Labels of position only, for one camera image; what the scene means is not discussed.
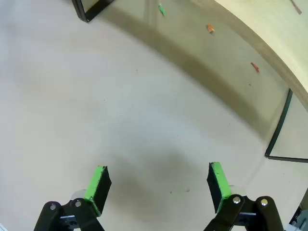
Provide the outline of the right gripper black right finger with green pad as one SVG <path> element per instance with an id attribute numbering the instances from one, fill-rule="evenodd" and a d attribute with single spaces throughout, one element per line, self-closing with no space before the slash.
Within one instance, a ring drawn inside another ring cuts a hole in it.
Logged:
<path id="1" fill-rule="evenodd" d="M 261 196 L 255 201 L 246 195 L 233 193 L 219 162 L 209 163 L 207 183 L 215 217 L 206 231 L 230 231 L 243 226 L 247 231 L 283 231 L 283 224 L 274 200 Z"/>

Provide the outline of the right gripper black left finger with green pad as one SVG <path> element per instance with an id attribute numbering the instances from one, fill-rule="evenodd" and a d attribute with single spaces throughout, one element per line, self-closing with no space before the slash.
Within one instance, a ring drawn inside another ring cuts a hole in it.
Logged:
<path id="1" fill-rule="evenodd" d="M 97 166 L 83 197 L 70 200 L 65 205 L 47 202 L 39 215 L 36 231 L 103 231 L 98 221 L 111 187 L 107 166 Z"/>

